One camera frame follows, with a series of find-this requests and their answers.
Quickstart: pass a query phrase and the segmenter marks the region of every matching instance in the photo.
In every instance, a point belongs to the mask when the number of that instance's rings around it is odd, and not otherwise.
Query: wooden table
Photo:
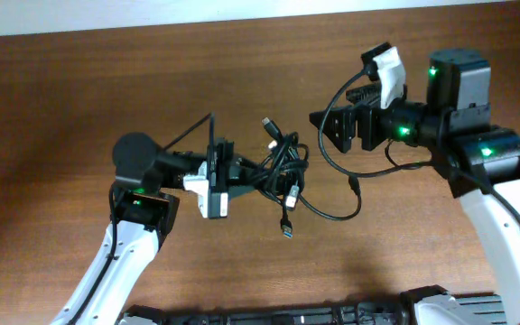
[[[143,131],[171,140],[209,111],[217,133],[251,159],[266,155],[269,116],[313,152],[305,196],[331,213],[355,205],[347,180],[318,154],[308,114],[390,41],[424,100],[428,55],[450,47],[490,60],[493,121],[520,134],[520,2],[0,37],[0,323],[49,322],[71,296],[108,224],[111,149]],[[206,130],[179,144],[203,151]],[[341,165],[389,166],[356,142]],[[399,162],[421,149],[397,145]],[[174,230],[127,306],[167,311],[344,302],[438,283],[494,290],[477,236],[445,181],[426,169],[363,180],[362,213],[330,222],[300,207],[294,239],[258,193],[203,219],[181,198]],[[333,199],[325,199],[323,193]]]

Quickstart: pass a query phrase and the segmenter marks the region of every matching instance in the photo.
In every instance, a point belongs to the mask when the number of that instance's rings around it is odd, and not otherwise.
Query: brown table surface
[[[386,40],[398,46],[413,100],[424,100],[432,51],[481,50],[493,121],[520,134],[520,3],[0,37],[0,323],[49,322],[71,296],[104,236],[111,150],[126,132],[163,144],[214,111],[217,134],[261,160],[269,116],[312,149],[305,196],[352,211],[347,180],[318,153],[308,114],[360,69],[362,51]],[[203,151],[206,132],[178,148]],[[352,170],[389,166],[382,150],[358,147],[330,153]],[[427,154],[396,145],[395,156]],[[181,198],[174,230],[126,306],[314,305],[434,283],[494,290],[477,236],[435,171],[361,184],[357,218],[331,222],[299,207],[292,240],[258,193],[209,221],[195,195],[172,190]]]

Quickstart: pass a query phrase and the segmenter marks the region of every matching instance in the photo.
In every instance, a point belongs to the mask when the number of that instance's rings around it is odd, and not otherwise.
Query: green led
[[[482,148],[480,152],[483,153],[485,157],[489,157],[489,155],[493,154],[493,151],[489,148]]]
[[[411,133],[411,129],[408,127],[401,126],[398,129],[398,132],[401,134],[401,136],[409,135]]]

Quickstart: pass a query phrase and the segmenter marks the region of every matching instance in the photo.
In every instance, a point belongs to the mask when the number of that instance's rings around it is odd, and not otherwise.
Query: green light
[[[482,148],[480,152],[483,153],[483,156],[485,157],[489,157],[489,155],[493,154],[493,151],[489,148]]]
[[[408,127],[404,127],[404,126],[401,126],[399,129],[398,129],[398,132],[400,132],[400,134],[402,136],[405,136],[405,135],[409,135],[411,133],[411,129],[408,128]]]

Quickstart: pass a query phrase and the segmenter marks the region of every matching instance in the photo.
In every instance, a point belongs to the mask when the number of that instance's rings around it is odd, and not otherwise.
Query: white wall
[[[0,35],[503,0],[0,0]]]

